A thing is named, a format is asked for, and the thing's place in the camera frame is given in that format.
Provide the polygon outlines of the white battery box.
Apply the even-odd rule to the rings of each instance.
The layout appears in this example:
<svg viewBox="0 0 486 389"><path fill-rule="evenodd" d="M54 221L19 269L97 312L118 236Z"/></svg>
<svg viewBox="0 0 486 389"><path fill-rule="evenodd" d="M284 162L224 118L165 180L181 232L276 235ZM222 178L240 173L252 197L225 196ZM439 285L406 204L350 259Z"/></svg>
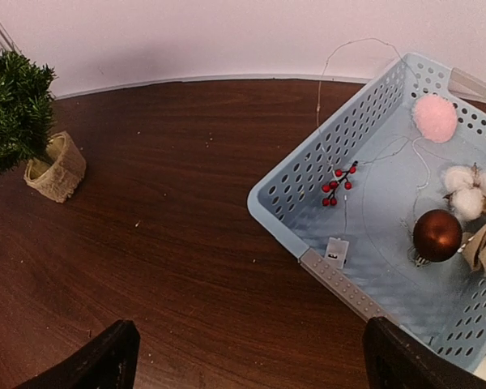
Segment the white battery box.
<svg viewBox="0 0 486 389"><path fill-rule="evenodd" d="M330 237L326 245L325 260L333 267L343 269L347 259L348 247L348 241Z"/></svg>

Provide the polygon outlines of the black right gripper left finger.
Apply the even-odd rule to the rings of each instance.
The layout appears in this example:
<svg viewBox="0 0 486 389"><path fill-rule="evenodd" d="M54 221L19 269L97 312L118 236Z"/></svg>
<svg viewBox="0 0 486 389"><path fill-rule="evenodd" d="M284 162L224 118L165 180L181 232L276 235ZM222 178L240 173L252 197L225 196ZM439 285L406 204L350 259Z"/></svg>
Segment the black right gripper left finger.
<svg viewBox="0 0 486 389"><path fill-rule="evenodd" d="M117 320L66 360L19 388L132 388L140 334L131 320Z"/></svg>

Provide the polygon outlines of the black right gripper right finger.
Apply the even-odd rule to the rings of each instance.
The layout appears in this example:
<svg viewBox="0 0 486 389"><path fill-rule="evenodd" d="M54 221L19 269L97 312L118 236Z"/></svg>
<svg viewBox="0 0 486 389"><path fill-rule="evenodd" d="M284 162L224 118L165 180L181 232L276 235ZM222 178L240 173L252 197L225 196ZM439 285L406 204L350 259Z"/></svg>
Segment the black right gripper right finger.
<svg viewBox="0 0 486 389"><path fill-rule="evenodd" d="M370 388L486 388L486 381L439 357L388 318L371 318L363 335Z"/></svg>

